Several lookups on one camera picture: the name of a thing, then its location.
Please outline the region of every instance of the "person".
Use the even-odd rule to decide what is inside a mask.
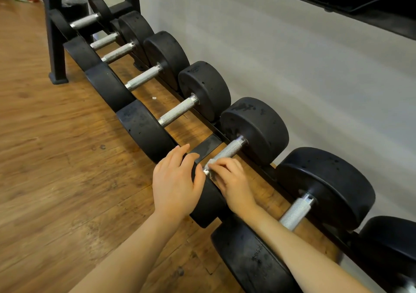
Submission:
[[[189,144],[175,147],[153,171],[155,210],[113,253],[81,280],[70,293],[139,292],[163,247],[180,222],[195,208],[205,182],[196,153]],[[221,158],[209,165],[230,209],[286,263],[304,293],[368,293],[339,265],[283,227],[254,200],[241,163]]]

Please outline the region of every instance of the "dumbbell rack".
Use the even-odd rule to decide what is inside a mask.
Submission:
[[[140,3],[139,0],[126,0],[134,9],[140,12]],[[64,16],[69,20],[79,19],[89,14],[87,5],[81,6],[72,6],[68,8],[63,8],[61,0],[44,0],[45,6],[45,19],[47,26],[47,37],[49,45],[49,59],[51,64],[51,73],[49,78],[53,84],[63,84],[67,83],[68,79],[66,78],[65,70],[65,53],[63,48],[63,43],[65,43],[65,38],[56,28],[53,22],[49,18],[49,10],[59,9]],[[96,22],[88,27],[91,29],[97,29],[98,32],[101,30],[101,26]],[[131,55],[134,59],[134,66],[138,70],[147,70],[148,66],[145,65],[140,59]],[[160,77],[157,77],[158,80],[172,95],[174,95],[179,101],[183,101],[183,95],[181,92],[174,91],[168,84],[166,84]],[[200,162],[202,159],[206,158],[214,149],[216,149],[221,143],[229,144],[230,140],[225,136],[223,129],[221,127],[220,121],[210,123],[203,116],[201,116],[197,111],[191,109],[192,113],[200,119],[212,132],[213,134],[206,138],[202,143],[195,147],[192,151],[200,154],[200,158],[196,162]],[[280,185],[278,178],[275,175],[275,170],[273,166],[267,165],[261,167],[250,158],[248,158],[244,153],[240,152],[238,155],[254,169],[264,180],[267,181],[276,191],[278,191],[287,201],[293,203],[295,198]],[[387,292],[394,292],[393,283],[394,280],[392,276],[388,274],[385,270],[379,270],[377,267],[371,265],[359,254],[355,253],[351,248],[351,239],[357,236],[357,233],[352,232],[348,233],[345,231],[340,231],[336,228],[327,226],[321,223],[312,213],[307,215],[307,219],[317,227],[327,238],[329,238],[345,255],[347,255],[355,264],[357,264],[367,275],[369,275],[378,285],[382,287],[383,290]]]

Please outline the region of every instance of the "wall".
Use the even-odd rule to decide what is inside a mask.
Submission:
[[[374,186],[368,217],[416,221],[416,42],[296,0],[141,0],[141,7],[191,62],[218,69],[233,101],[257,97],[281,115],[290,143],[276,163],[296,147],[328,150]]]

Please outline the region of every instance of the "wooden floor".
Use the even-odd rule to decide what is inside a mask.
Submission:
[[[67,292],[153,212],[154,164],[69,57],[70,83],[50,83],[42,4],[0,0],[0,20],[0,292]],[[129,56],[112,68],[124,82],[139,74]],[[135,95],[156,117],[178,103],[155,80]],[[191,113],[166,129],[191,148],[211,134]],[[289,203],[244,166],[278,219]],[[218,224],[187,218],[143,292],[242,291],[211,244]],[[295,233],[337,256],[306,220]]]

